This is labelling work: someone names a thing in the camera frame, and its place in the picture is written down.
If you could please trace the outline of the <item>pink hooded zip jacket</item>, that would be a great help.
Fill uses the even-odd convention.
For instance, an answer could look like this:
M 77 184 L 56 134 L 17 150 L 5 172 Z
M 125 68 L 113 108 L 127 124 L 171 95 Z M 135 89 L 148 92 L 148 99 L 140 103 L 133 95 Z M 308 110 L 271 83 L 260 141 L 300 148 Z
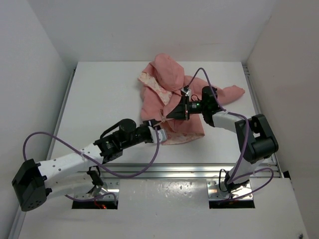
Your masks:
M 202 88 L 208 86 L 206 81 L 187 76 L 184 68 L 165 53 L 158 54 L 138 80 L 143 85 L 141 119 L 159 121 L 167 133 L 165 145 L 183 144 L 205 136 L 199 115 L 191 115 L 189 120 L 170 120 L 167 115 L 180 102 L 184 86 L 190 85 L 191 93 L 201 99 Z

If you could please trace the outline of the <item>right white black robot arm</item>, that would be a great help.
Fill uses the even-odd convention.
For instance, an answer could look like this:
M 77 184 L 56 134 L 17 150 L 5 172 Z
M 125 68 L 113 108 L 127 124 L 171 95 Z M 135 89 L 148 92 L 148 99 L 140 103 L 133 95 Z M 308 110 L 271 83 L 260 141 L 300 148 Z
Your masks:
M 178 105 L 167 115 L 168 119 L 189 120 L 191 115 L 201 114 L 204 121 L 216 128 L 223 128 L 236 134 L 241 150 L 235 166 L 226 173 L 222 192 L 231 193 L 245 186 L 259 163 L 278 151 L 278 142 L 263 114 L 246 117 L 228 112 L 218 101 L 217 89 L 202 88 L 201 100 L 190 101 L 185 92 L 181 93 Z

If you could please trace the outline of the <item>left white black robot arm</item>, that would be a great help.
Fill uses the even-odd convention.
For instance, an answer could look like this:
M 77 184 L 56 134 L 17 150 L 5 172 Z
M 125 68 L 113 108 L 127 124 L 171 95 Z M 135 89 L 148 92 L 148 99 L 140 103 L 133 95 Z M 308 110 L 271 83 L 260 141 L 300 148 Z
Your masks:
M 12 186 L 23 212 L 43 205 L 47 199 L 58 196 L 70 198 L 71 194 L 83 190 L 87 201 L 96 201 L 107 195 L 116 198 L 101 179 L 100 169 L 105 164 L 122 156 L 127 148 L 140 143 L 154 143 L 159 151 L 161 143 L 167 141 L 167 134 L 154 120 L 137 126 L 132 119 L 123 119 L 105 130 L 100 138 L 78 150 L 58 137 L 56 141 L 73 152 L 51 160 L 35 162 L 25 159 Z

